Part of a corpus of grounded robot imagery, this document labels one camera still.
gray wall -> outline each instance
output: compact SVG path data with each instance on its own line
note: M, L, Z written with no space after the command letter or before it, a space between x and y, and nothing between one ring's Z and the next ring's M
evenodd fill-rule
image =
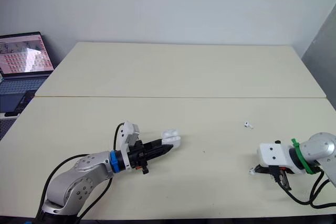
M336 109L336 6L302 60Z
M0 0L0 34L39 30L57 62L77 41L293 45L336 0Z

blue ring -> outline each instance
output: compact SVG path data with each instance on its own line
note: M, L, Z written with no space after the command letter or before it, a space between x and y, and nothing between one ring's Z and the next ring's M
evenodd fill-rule
M120 172L119 166L118 166L118 160L117 160L117 157L116 157L114 151L111 151L111 162L110 163L111 163L115 173Z

laptop screen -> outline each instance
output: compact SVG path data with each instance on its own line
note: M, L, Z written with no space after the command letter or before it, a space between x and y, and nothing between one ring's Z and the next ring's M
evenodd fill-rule
M39 32L0 36L0 69L4 76L48 73L54 67Z

black phone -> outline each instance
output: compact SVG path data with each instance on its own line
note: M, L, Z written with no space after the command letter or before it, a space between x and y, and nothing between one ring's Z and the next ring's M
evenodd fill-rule
M28 90L25 95L22 97L19 104L16 106L14 112L22 113L22 111L27 107L28 103L34 98L36 90Z

laptop keyboard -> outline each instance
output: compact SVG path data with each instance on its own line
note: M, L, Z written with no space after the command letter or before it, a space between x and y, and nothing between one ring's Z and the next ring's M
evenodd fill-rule
M46 79L3 81L0 83L1 94L19 94L27 90L37 90Z
M9 128L13 125L16 119L1 119L0 120L0 140L5 136Z

